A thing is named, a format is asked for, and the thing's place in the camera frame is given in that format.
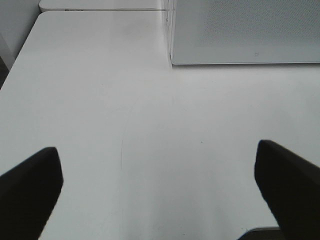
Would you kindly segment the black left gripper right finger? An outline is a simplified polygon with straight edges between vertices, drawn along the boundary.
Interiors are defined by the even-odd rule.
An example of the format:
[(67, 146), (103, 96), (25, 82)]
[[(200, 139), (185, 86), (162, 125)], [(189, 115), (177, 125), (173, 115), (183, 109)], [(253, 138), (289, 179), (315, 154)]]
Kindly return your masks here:
[(320, 238), (320, 168), (271, 140), (257, 146), (254, 178), (287, 240)]

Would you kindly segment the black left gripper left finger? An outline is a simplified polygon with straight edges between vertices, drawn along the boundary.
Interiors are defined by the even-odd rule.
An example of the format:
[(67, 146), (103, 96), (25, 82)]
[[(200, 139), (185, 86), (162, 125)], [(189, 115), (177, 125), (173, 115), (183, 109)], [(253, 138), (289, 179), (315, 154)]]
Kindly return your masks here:
[(0, 177), (0, 238), (37, 240), (64, 183), (55, 147), (45, 147)]

